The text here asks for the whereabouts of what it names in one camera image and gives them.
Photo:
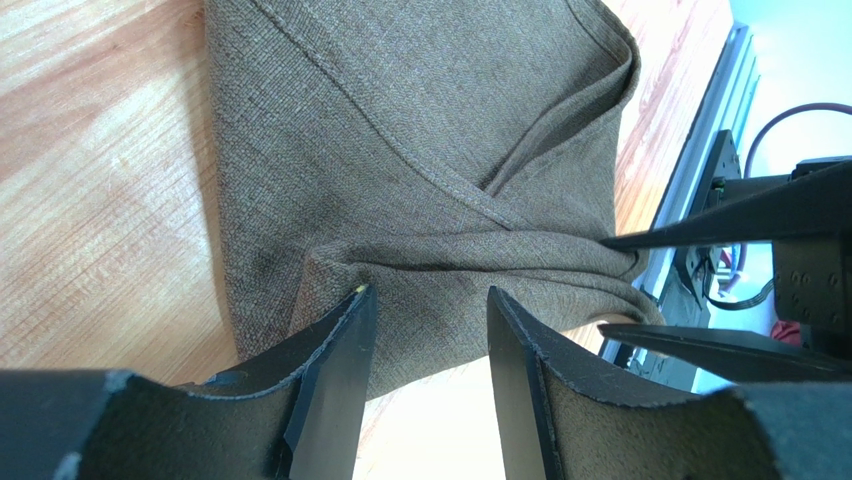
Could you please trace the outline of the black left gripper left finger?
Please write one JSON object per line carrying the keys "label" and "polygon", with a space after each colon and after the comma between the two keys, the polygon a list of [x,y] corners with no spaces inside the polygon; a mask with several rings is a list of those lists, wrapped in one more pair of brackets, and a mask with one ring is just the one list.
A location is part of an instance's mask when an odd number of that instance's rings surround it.
{"label": "black left gripper left finger", "polygon": [[377,294],[201,384],[125,369],[5,370],[5,479],[348,479],[364,412]]}

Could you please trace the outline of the olive brown cloth napkin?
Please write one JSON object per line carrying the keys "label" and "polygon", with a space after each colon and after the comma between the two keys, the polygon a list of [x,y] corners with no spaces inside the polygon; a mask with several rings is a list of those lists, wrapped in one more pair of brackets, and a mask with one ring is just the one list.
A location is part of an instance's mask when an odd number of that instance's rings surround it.
{"label": "olive brown cloth napkin", "polygon": [[599,1],[209,1],[241,359],[378,293],[368,397],[487,352],[498,287],[557,331],[661,324],[615,233],[638,46]]}

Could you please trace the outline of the colourful clutter below table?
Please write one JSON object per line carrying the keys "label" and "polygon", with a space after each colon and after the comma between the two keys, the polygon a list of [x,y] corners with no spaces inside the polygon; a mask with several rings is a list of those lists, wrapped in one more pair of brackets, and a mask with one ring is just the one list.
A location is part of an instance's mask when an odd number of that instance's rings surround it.
{"label": "colourful clutter below table", "polygon": [[778,320],[770,331],[773,340],[800,347],[802,345],[801,325],[798,322]]}

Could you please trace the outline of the aluminium frame rail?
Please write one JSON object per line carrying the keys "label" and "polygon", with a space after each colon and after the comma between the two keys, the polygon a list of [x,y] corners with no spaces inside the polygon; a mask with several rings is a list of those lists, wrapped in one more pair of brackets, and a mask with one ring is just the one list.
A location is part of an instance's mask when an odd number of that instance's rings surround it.
{"label": "aluminium frame rail", "polygon": [[[669,226],[707,209],[711,184],[742,176],[738,149],[761,75],[753,32],[737,22],[711,76],[669,185],[651,224]],[[713,276],[710,261],[719,250],[708,247],[663,248],[651,252],[646,271],[634,285],[654,300],[673,324],[705,325],[704,296]]]}

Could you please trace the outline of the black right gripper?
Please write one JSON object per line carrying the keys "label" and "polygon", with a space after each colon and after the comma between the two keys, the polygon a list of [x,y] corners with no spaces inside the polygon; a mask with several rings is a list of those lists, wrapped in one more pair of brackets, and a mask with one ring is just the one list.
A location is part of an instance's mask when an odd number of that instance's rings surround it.
{"label": "black right gripper", "polygon": [[784,185],[656,230],[608,238],[619,251],[771,241],[775,307],[802,345],[752,331],[604,324],[599,331],[735,383],[851,381],[851,162],[821,163]]}

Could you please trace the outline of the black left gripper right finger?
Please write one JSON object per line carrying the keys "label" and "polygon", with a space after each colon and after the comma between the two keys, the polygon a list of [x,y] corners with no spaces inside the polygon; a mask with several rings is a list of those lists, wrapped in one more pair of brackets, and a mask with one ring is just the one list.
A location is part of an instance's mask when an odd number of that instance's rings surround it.
{"label": "black left gripper right finger", "polygon": [[501,289],[487,324],[510,479],[851,475],[851,381],[730,381],[696,395],[590,353]]}

